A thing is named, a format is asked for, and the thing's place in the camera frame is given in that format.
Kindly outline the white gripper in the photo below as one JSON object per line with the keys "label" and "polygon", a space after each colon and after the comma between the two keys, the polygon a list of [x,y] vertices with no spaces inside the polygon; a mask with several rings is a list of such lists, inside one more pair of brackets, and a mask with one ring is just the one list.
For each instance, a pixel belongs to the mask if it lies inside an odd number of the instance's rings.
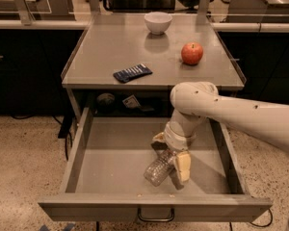
{"label": "white gripper", "polygon": [[191,137],[177,135],[169,125],[167,125],[164,133],[160,132],[152,139],[151,147],[157,154],[161,154],[167,148],[183,151],[172,152],[171,155],[173,170],[170,173],[170,178],[177,190],[183,189],[184,184],[190,179],[191,155],[186,150],[189,149],[195,138],[195,135]]}

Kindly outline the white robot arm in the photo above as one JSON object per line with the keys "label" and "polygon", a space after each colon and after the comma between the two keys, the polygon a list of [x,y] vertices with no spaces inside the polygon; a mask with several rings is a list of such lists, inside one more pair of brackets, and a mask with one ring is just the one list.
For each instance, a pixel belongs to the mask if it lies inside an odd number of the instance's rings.
{"label": "white robot arm", "polygon": [[289,105],[219,95],[209,82],[184,82],[170,94],[173,112],[165,130],[155,138],[176,153],[178,179],[190,178],[189,147],[197,127],[207,118],[272,144],[289,154]]}

